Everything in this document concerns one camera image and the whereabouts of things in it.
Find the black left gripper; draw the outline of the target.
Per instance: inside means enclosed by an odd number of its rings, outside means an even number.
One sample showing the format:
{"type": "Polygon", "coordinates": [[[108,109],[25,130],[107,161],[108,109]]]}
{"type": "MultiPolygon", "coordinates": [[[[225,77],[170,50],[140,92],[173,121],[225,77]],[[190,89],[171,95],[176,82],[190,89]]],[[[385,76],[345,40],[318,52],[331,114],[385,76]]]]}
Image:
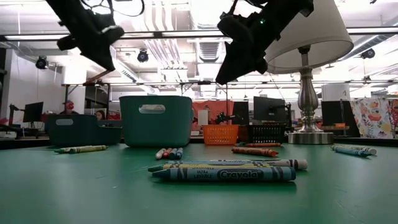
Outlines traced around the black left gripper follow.
{"type": "Polygon", "coordinates": [[[111,44],[124,35],[124,29],[116,25],[111,14],[72,15],[61,20],[60,25],[65,26],[70,32],[69,35],[57,41],[60,50],[71,50],[78,47],[82,51],[82,56],[108,71],[115,70],[113,58],[116,50],[111,44]],[[105,46],[109,47],[94,50],[96,47],[105,46]]]}

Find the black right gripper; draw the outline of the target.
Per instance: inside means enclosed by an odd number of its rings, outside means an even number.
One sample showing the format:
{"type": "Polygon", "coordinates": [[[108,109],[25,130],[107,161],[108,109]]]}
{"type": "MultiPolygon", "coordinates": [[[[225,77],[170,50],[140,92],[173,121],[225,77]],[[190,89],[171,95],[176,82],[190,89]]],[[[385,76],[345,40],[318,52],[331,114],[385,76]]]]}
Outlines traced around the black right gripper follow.
{"type": "Polygon", "coordinates": [[[225,43],[226,55],[216,77],[216,82],[224,85],[249,72],[264,73],[268,69],[265,50],[280,35],[261,34],[256,42],[251,31],[233,16],[226,16],[219,21],[219,30],[233,41],[225,43]]]}

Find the tall teal plastic bin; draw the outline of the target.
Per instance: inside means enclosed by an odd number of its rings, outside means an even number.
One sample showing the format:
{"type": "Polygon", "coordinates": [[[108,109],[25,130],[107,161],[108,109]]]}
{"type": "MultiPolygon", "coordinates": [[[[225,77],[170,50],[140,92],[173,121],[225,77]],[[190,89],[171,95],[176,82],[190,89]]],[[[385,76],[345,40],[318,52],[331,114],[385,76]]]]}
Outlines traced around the tall teal plastic bin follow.
{"type": "Polygon", "coordinates": [[[129,147],[184,147],[193,108],[186,96],[121,96],[124,142],[129,147]]]}

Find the orange red panel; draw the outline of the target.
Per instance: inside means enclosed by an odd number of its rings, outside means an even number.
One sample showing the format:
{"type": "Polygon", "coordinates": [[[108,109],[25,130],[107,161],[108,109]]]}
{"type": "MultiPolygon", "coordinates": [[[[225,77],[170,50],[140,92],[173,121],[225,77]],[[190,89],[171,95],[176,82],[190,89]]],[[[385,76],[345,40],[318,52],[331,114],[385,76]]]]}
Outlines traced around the orange red panel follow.
{"type": "Polygon", "coordinates": [[[208,124],[216,124],[217,116],[223,112],[225,115],[231,115],[233,113],[234,102],[225,100],[207,100],[207,101],[194,101],[192,108],[194,110],[194,117],[192,128],[195,129],[198,124],[198,111],[208,111],[208,124]]]}

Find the black upright panel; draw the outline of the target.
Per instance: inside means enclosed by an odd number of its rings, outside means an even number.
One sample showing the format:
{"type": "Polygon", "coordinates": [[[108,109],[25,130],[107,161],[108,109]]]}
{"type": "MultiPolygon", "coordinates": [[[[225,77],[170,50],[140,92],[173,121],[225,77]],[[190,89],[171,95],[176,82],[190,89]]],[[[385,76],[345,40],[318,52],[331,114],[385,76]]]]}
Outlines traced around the black upright panel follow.
{"type": "Polygon", "coordinates": [[[232,124],[249,124],[249,103],[247,101],[235,101],[233,105],[233,115],[235,115],[232,124]]]}

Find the black computer monitor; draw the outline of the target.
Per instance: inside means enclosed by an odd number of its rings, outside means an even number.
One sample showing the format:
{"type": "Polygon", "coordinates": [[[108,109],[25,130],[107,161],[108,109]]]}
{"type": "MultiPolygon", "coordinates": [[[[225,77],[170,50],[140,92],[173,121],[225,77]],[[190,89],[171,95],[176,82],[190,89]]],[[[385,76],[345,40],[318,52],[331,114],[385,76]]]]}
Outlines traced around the black computer monitor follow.
{"type": "Polygon", "coordinates": [[[41,121],[41,116],[43,112],[44,102],[37,102],[26,104],[24,108],[24,123],[31,123],[35,121],[41,121]]]}
{"type": "Polygon", "coordinates": [[[254,119],[286,122],[285,101],[277,98],[255,96],[253,98],[254,119]]]}
{"type": "Polygon", "coordinates": [[[331,126],[325,132],[333,133],[335,136],[358,137],[359,131],[354,119],[349,101],[322,101],[322,127],[331,126]],[[338,129],[335,124],[345,123],[348,129],[338,129]]]}

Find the orange plastic basket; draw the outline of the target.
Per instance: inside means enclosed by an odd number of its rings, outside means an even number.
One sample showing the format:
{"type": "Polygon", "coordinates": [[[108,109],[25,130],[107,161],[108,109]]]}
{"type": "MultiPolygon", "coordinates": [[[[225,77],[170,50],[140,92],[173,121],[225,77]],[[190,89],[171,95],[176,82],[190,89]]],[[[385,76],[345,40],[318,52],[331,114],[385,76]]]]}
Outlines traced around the orange plastic basket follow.
{"type": "Polygon", "coordinates": [[[239,125],[237,124],[208,124],[203,127],[203,139],[207,146],[231,146],[238,139],[239,125]]]}

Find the black plastic basket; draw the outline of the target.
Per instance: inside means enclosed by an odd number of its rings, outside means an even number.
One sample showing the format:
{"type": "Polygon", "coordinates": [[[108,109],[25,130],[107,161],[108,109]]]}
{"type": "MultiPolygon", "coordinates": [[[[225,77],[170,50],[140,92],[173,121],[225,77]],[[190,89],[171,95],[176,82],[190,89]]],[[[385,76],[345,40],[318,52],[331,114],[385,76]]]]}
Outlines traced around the black plastic basket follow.
{"type": "Polygon", "coordinates": [[[239,127],[238,139],[246,143],[282,143],[285,123],[243,125],[239,127]]]}

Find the dark teal stepped bin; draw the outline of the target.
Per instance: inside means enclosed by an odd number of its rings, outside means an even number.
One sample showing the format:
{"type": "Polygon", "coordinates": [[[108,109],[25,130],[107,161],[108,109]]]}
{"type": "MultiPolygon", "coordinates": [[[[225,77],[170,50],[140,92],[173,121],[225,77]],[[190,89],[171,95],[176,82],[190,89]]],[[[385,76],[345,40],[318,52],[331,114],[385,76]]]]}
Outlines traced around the dark teal stepped bin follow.
{"type": "Polygon", "coordinates": [[[49,115],[46,124],[49,141],[57,147],[114,145],[122,138],[122,128],[100,126],[89,114],[49,115]]]}

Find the silver lamp white shade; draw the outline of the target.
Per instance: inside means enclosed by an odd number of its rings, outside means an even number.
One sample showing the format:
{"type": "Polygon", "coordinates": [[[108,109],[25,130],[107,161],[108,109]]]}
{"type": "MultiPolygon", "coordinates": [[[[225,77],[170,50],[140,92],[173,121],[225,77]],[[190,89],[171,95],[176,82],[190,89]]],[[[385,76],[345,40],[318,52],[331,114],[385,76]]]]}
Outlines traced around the silver lamp white shade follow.
{"type": "Polygon", "coordinates": [[[318,97],[312,83],[312,70],[338,60],[354,47],[335,0],[313,0],[313,5],[314,11],[308,17],[295,16],[281,32],[280,40],[266,50],[269,73],[300,74],[298,107],[303,125],[289,133],[290,144],[333,142],[332,133],[316,126],[318,97]]]}

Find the large blue crayon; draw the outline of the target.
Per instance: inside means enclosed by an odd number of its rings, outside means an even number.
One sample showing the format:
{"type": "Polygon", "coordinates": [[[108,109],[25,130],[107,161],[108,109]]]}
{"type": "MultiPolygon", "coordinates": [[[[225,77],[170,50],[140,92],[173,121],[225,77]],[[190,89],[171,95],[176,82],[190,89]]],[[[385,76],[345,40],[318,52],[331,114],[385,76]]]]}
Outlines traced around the large blue crayon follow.
{"type": "Polygon", "coordinates": [[[179,182],[278,182],[295,180],[296,171],[291,167],[192,167],[155,171],[152,176],[179,182]]]}

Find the large green crayon yellow wrapper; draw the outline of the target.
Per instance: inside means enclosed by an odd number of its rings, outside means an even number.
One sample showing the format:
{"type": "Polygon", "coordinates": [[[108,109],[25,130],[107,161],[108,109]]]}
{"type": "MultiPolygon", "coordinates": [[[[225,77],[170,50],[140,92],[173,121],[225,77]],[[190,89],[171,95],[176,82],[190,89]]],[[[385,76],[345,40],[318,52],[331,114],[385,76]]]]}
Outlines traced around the large green crayon yellow wrapper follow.
{"type": "Polygon", "coordinates": [[[171,168],[263,168],[263,167],[271,167],[269,164],[237,164],[237,165],[221,165],[221,164],[165,164],[149,167],[147,170],[149,172],[157,172],[160,170],[166,170],[171,168]]]}

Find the large white crayon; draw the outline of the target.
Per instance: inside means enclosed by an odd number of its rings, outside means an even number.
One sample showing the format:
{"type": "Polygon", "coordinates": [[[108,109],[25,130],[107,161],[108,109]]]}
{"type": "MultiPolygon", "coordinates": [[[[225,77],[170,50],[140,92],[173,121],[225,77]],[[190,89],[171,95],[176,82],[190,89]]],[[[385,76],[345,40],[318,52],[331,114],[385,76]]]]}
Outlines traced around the large white crayon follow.
{"type": "Polygon", "coordinates": [[[271,160],[211,160],[212,162],[224,162],[224,163],[263,163],[272,166],[281,167],[292,167],[295,170],[306,170],[308,167],[308,162],[305,159],[271,159],[271,160]]]}

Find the floral patterned cloth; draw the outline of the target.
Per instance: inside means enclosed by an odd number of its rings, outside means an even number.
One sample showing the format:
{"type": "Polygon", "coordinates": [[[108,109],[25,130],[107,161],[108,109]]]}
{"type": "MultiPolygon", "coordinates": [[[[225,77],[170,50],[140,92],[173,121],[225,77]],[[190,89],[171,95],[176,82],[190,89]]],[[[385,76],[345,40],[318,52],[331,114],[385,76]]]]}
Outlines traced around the floral patterned cloth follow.
{"type": "Polygon", "coordinates": [[[350,105],[361,138],[396,138],[391,100],[362,98],[350,101],[350,105]]]}

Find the black metal frame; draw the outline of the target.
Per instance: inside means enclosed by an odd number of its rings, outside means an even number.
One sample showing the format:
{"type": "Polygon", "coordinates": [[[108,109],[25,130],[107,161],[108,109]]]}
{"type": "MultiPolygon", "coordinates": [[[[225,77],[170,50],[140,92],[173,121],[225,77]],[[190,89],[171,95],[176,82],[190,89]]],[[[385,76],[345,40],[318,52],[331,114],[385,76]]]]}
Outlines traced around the black metal frame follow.
{"type": "MultiPolygon", "coordinates": [[[[326,84],[350,84],[350,85],[356,85],[356,84],[385,84],[385,83],[398,83],[398,78],[393,78],[389,80],[343,80],[343,81],[321,81],[321,80],[315,80],[312,81],[312,83],[319,84],[319,85],[326,85],[326,84]]],[[[92,82],[86,82],[82,84],[62,84],[62,86],[149,86],[149,87],[155,87],[155,86],[180,86],[181,88],[185,85],[216,85],[218,87],[222,87],[222,84],[219,84],[217,82],[211,82],[211,81],[197,81],[197,82],[131,82],[131,83],[103,83],[101,80],[100,81],[92,81],[92,82]]],[[[269,85],[273,86],[276,89],[280,89],[283,86],[286,85],[295,85],[298,87],[300,85],[300,81],[262,81],[262,82],[229,82],[225,84],[226,88],[229,88],[229,85],[269,85]]]]}

